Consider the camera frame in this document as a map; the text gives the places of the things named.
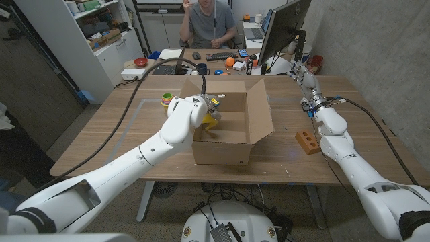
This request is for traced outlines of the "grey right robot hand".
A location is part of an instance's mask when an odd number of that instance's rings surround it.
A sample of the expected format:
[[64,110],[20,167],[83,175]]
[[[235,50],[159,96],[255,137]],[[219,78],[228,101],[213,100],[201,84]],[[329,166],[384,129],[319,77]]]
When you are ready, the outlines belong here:
[[290,77],[293,78],[301,88],[306,101],[301,101],[305,110],[315,109],[317,105],[326,101],[323,97],[318,79],[300,61],[290,61]]

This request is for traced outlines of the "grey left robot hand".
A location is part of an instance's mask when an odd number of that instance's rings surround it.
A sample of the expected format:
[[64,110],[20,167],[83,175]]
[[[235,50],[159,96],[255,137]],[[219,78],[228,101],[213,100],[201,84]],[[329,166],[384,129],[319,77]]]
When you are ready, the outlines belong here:
[[224,94],[221,94],[221,95],[204,94],[204,95],[201,95],[201,97],[204,99],[204,101],[208,106],[207,113],[215,120],[217,121],[221,120],[222,116],[218,111],[218,108],[221,104],[222,99],[225,98],[225,95]]

